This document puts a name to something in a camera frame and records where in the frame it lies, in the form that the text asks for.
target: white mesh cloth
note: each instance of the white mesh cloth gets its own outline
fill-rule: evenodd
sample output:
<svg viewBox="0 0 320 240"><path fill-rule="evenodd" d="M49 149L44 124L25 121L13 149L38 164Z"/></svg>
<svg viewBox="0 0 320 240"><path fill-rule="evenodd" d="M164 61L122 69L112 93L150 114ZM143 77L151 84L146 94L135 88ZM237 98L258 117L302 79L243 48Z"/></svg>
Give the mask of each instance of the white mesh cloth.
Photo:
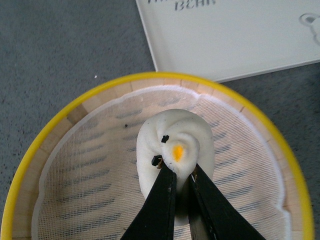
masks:
<svg viewBox="0 0 320 240"><path fill-rule="evenodd" d="M277 161L255 127L230 105L178 86L111 100L78 122L52 151L39 180L32 239L120 239L141 209L136 140L143 122L167 109L198 114L214 135L213 181L267 240L290 239ZM189 226L175 239L191 239Z"/></svg>

